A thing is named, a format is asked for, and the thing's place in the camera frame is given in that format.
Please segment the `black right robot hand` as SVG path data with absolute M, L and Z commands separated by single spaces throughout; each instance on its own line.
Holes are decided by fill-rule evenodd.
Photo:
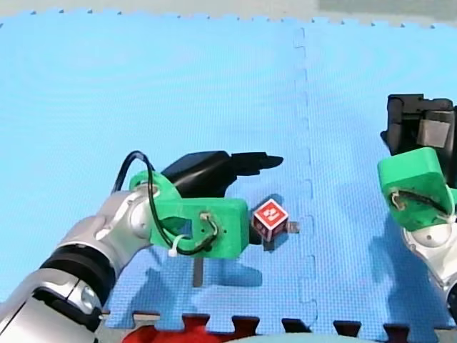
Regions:
M 423 94 L 388 96 L 387 127 L 381 139 L 392 156 L 430 147 L 435 149 L 447 185 L 456 187 L 456 105 L 446 98 Z

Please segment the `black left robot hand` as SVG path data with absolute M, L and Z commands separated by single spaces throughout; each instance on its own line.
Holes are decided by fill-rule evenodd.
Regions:
M 182 156 L 161 174 L 183 198 L 223 198 L 239 177 L 259 175 L 282 162 L 282 156 L 266 152 L 200 151 Z

